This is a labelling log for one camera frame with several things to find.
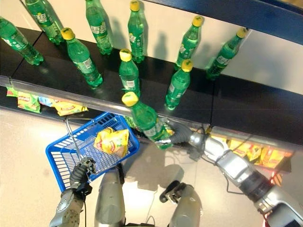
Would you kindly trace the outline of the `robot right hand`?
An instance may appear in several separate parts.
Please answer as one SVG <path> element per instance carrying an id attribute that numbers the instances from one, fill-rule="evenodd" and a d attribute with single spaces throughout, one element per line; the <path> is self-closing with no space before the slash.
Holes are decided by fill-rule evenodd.
<path id="1" fill-rule="evenodd" d="M 156 145 L 178 144 L 182 142 L 189 142 L 192 131 L 186 125 L 168 118 L 161 118 L 162 123 L 166 123 L 173 131 L 174 134 L 166 139 L 155 141 Z"/>

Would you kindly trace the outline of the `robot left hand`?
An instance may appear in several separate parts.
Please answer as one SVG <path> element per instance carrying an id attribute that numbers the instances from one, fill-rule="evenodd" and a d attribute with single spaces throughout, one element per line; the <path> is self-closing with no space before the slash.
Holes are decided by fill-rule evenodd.
<path id="1" fill-rule="evenodd" d="M 96 173 L 95 163 L 93 158 L 85 157 L 74 167 L 70 175 L 71 188 L 77 189 L 82 183 L 86 183 L 92 174 Z"/>

